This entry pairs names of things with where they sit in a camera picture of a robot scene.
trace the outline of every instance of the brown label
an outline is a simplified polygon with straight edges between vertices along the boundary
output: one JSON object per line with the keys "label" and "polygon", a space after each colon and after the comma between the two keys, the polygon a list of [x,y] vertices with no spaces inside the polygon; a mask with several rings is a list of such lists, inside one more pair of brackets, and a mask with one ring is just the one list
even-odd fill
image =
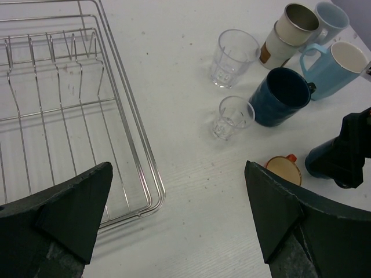
{"label": "brown label", "polygon": [[271,57],[271,53],[269,53],[264,43],[264,45],[261,47],[261,54],[260,54],[259,59],[263,64],[265,64],[270,57]]}

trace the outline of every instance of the dark blue mug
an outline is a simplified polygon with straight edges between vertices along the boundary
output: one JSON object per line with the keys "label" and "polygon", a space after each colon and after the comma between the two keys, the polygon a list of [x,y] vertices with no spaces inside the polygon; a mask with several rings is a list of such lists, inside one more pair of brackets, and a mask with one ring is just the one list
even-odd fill
{"label": "dark blue mug", "polygon": [[250,98],[255,121],[277,126],[305,107],[316,87],[288,68],[272,69]]}

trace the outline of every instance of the stainless steel rack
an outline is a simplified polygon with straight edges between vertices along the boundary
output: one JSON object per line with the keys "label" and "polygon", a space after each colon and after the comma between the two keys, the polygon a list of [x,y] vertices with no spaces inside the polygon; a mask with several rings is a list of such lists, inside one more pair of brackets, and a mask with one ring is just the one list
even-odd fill
{"label": "stainless steel rack", "polygon": [[0,203],[108,160],[100,232],[159,210],[165,189],[101,1],[0,10]]}

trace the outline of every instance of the clear plastic cup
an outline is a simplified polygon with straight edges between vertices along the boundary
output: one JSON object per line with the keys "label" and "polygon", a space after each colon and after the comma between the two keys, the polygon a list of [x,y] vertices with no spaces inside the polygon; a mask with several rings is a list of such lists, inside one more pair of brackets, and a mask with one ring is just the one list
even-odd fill
{"label": "clear plastic cup", "polygon": [[224,31],[219,36],[210,70],[213,83],[231,88],[259,56],[260,47],[253,36],[237,29]]}
{"label": "clear plastic cup", "polygon": [[255,111],[250,102],[242,97],[226,97],[221,101],[218,117],[213,122],[213,134],[228,140],[239,130],[249,127],[254,120]]}

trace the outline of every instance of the cup rim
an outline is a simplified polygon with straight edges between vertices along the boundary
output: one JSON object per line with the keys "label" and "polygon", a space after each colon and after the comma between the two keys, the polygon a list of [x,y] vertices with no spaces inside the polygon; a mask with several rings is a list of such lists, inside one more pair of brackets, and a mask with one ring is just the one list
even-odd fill
{"label": "cup rim", "polygon": [[[341,12],[343,13],[343,15],[345,15],[345,17],[347,18],[347,24],[346,24],[346,26],[345,26],[345,27],[338,27],[338,26],[334,26],[334,25],[328,23],[328,22],[327,22],[326,20],[324,20],[323,17],[318,13],[318,7],[319,7],[319,6],[331,6],[331,7],[335,8],[335,9],[341,11]],[[349,20],[349,17],[348,17],[348,15],[347,15],[347,13],[346,13],[346,12],[345,12],[341,7],[339,7],[339,6],[337,6],[337,5],[333,4],[333,3],[330,3],[330,2],[320,2],[320,3],[317,3],[317,5],[315,5],[315,11],[316,11],[317,16],[318,16],[318,17],[319,17],[319,18],[320,18],[324,23],[326,23],[328,26],[330,26],[330,27],[332,27],[332,28],[334,28],[334,29],[343,30],[343,29],[347,28],[347,27],[349,26],[349,24],[350,24],[350,20]]]}
{"label": "cup rim", "polygon": [[285,41],[284,39],[282,39],[281,36],[280,36],[280,35],[278,34],[278,32],[277,32],[277,22],[278,22],[278,20],[274,23],[274,25],[273,25],[273,30],[274,30],[274,32],[275,32],[277,38],[278,38],[281,42],[283,42],[284,44],[286,44],[286,45],[288,45],[288,46],[294,47],[294,48],[299,48],[299,47],[302,47],[303,45],[306,44],[306,42],[304,42],[304,43],[302,43],[301,45],[292,45],[291,43],[288,43],[287,41]]}
{"label": "cup rim", "polygon": [[[309,13],[312,13],[312,15],[314,15],[314,17],[317,19],[317,22],[318,22],[316,29],[311,29],[311,30],[303,29],[299,25],[297,25],[296,23],[292,22],[292,20],[288,16],[287,10],[288,10],[288,7],[294,6],[294,5],[295,6],[304,7],[304,8],[307,9],[307,11],[309,11]],[[300,4],[300,3],[290,3],[290,4],[287,4],[286,7],[285,7],[284,15],[285,15],[286,19],[289,20],[296,28],[298,28],[299,30],[302,30],[304,32],[310,32],[310,33],[312,33],[314,31],[318,30],[318,28],[319,28],[319,19],[318,19],[318,16],[310,8],[304,6],[303,4]]]}
{"label": "cup rim", "polygon": [[272,93],[272,89],[270,88],[270,84],[268,83],[268,77],[269,75],[272,75],[272,73],[274,73],[275,71],[281,71],[281,70],[285,70],[285,71],[290,71],[292,73],[294,73],[297,77],[299,77],[305,84],[308,84],[307,81],[300,75],[298,74],[296,71],[290,69],[290,68],[274,68],[272,69],[268,74],[267,74],[267,77],[265,78],[266,79],[266,82],[267,82],[267,86],[268,86],[268,89],[270,90],[270,93],[271,95],[281,104],[283,104],[284,106],[288,107],[288,108],[297,108],[297,109],[300,109],[300,108],[303,108],[305,106],[307,106],[307,104],[311,101],[311,93],[309,92],[309,97],[308,97],[308,100],[305,104],[301,105],[301,106],[289,106],[287,105],[286,103],[283,103],[281,100],[279,100],[273,93]]}
{"label": "cup rim", "polygon": [[[221,45],[220,45],[220,38],[221,38],[221,36],[224,35],[224,33],[229,32],[229,31],[238,31],[238,32],[243,32],[244,34],[246,34],[247,36],[251,37],[251,38],[255,41],[255,43],[256,43],[256,45],[257,45],[257,51],[258,51],[258,53],[257,53],[256,58],[255,58],[254,60],[251,60],[251,61],[248,61],[248,62],[245,62],[245,61],[239,61],[239,60],[236,60],[236,59],[232,58],[231,56],[229,56],[229,55],[227,54],[227,52],[225,52],[225,51],[223,50],[223,48],[222,48]],[[245,32],[245,31],[243,31],[243,30],[240,30],[240,29],[228,29],[228,30],[223,31],[223,32],[219,35],[219,38],[218,38],[218,47],[219,47],[219,49],[223,52],[223,54],[226,55],[228,58],[232,59],[232,60],[235,61],[235,62],[241,63],[241,64],[255,62],[255,61],[257,61],[257,59],[259,59],[259,57],[260,57],[260,45],[259,45],[259,43],[257,42],[256,38],[254,38],[254,36],[250,35],[249,33]]]}
{"label": "cup rim", "polygon": [[284,158],[284,159],[290,161],[292,165],[294,165],[294,167],[296,168],[296,170],[297,170],[297,172],[299,174],[299,184],[295,184],[295,185],[301,186],[301,182],[302,182],[301,171],[300,171],[299,167],[296,165],[296,163],[295,162],[292,162],[286,156],[282,156],[282,155],[274,156],[273,158],[271,158],[270,160],[268,160],[268,162],[265,164],[265,167],[264,168],[266,168],[268,170],[267,167],[268,167],[269,162],[272,161],[273,159],[276,159],[276,158]]}
{"label": "cup rim", "polygon": [[235,128],[235,129],[245,129],[245,128],[249,127],[255,121],[255,110],[254,110],[254,107],[251,105],[251,103],[248,100],[246,100],[245,98],[243,98],[243,97],[239,97],[239,96],[228,96],[228,97],[223,98],[221,100],[220,104],[219,104],[219,116],[221,115],[221,105],[223,104],[223,102],[225,100],[227,100],[229,98],[239,98],[240,100],[244,101],[248,105],[248,107],[250,107],[250,109],[253,111],[253,116],[252,116],[252,119],[249,122],[249,124],[246,125],[246,126],[244,126],[244,127],[238,127],[238,126],[231,125],[226,120],[224,120],[223,117],[221,117],[221,119],[223,120],[223,122],[225,122],[226,124],[228,124],[229,126]]}
{"label": "cup rim", "polygon": [[340,64],[340,62],[335,58],[335,56],[333,55],[333,52],[332,52],[332,47],[333,47],[334,45],[338,45],[338,44],[342,44],[342,45],[343,45],[343,44],[345,44],[345,45],[350,45],[350,46],[352,46],[354,49],[356,49],[357,51],[359,51],[359,54],[363,55],[363,57],[364,57],[364,59],[365,59],[365,61],[366,61],[366,64],[365,64],[365,67],[366,67],[366,66],[367,66],[367,63],[368,63],[368,58],[367,58],[366,55],[363,53],[363,51],[362,51],[360,48],[356,47],[355,45],[351,44],[350,42],[345,42],[345,41],[335,42],[335,43],[333,43],[333,44],[330,46],[331,56],[334,58],[335,62],[336,62],[339,66],[341,66],[342,68],[344,68],[344,69],[347,70],[347,71],[353,72],[354,74],[361,74],[361,72],[364,70],[364,68],[363,68],[361,71],[352,71],[352,70],[350,70],[349,68],[347,68],[347,67],[343,66],[342,64]]}

